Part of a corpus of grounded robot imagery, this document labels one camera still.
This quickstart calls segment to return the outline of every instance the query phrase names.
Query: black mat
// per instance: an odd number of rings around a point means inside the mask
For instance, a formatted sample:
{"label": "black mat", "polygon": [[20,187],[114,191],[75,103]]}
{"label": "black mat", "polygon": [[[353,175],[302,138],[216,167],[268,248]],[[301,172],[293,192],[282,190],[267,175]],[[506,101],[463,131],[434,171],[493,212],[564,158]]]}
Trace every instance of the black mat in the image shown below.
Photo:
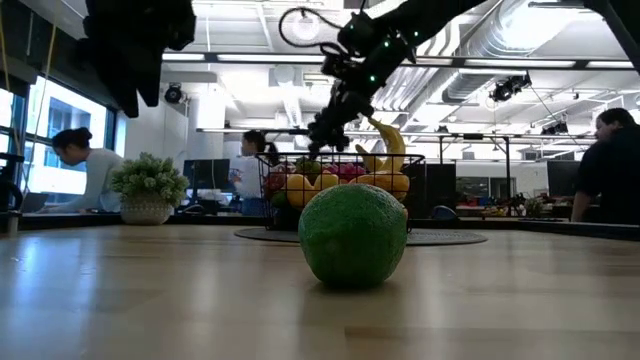
{"label": "black mat", "polygon": [[[266,230],[265,228],[241,229],[236,236],[252,240],[298,243],[298,233],[293,231]],[[477,244],[487,238],[466,231],[413,229],[409,234],[407,246],[443,246]]]}

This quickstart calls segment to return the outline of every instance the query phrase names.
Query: banana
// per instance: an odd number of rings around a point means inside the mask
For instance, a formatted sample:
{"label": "banana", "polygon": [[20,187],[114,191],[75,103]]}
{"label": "banana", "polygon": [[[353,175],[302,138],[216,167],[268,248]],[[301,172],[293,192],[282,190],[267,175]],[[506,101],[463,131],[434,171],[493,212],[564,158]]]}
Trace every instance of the banana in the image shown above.
{"label": "banana", "polygon": [[364,161],[364,167],[371,172],[378,172],[382,170],[384,163],[377,156],[369,155],[369,152],[365,150],[360,144],[356,144],[356,151],[362,155],[362,161]]}
{"label": "banana", "polygon": [[[380,137],[384,140],[387,146],[387,154],[391,155],[405,155],[407,147],[404,144],[404,139],[400,135],[400,131],[393,126],[385,125],[375,119],[369,118],[369,123],[378,130]],[[382,165],[381,171],[400,171],[404,164],[404,156],[389,156]]]}

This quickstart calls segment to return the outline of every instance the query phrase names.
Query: wooden table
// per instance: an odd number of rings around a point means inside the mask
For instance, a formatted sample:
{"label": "wooden table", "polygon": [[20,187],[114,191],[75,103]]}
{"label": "wooden table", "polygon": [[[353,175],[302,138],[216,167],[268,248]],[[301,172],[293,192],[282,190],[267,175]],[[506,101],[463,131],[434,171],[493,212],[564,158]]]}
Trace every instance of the wooden table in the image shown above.
{"label": "wooden table", "polygon": [[637,359],[637,243],[483,232],[408,248],[380,289],[319,286],[293,245],[235,228],[0,240],[0,358]]}

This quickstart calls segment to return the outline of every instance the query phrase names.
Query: potted plant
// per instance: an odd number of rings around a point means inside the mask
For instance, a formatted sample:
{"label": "potted plant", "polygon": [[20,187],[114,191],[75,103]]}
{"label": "potted plant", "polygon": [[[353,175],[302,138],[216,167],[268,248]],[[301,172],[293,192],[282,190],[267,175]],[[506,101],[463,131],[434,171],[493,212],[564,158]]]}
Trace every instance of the potted plant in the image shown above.
{"label": "potted plant", "polygon": [[543,203],[541,199],[532,198],[524,202],[526,216],[530,218],[539,218],[542,216]]}
{"label": "potted plant", "polygon": [[160,225],[186,197],[189,181],[173,167],[173,160],[148,153],[125,160],[114,171],[112,187],[120,193],[122,220],[132,225]]}

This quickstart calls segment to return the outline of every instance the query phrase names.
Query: fruit basket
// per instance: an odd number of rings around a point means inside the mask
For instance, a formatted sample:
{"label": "fruit basket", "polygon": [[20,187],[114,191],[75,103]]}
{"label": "fruit basket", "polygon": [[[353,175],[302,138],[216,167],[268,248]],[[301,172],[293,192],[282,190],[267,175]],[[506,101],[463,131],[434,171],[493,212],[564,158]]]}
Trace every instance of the fruit basket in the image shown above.
{"label": "fruit basket", "polygon": [[[412,179],[407,174],[412,166],[424,162],[422,155],[321,153],[310,160],[309,153],[281,153],[281,163],[276,166],[269,166],[265,156],[258,154],[263,164],[260,178],[262,197],[267,200],[264,204],[268,229],[296,230],[305,206],[333,186],[373,185],[401,203],[421,191],[411,186]],[[410,206],[405,207],[409,218]]]}

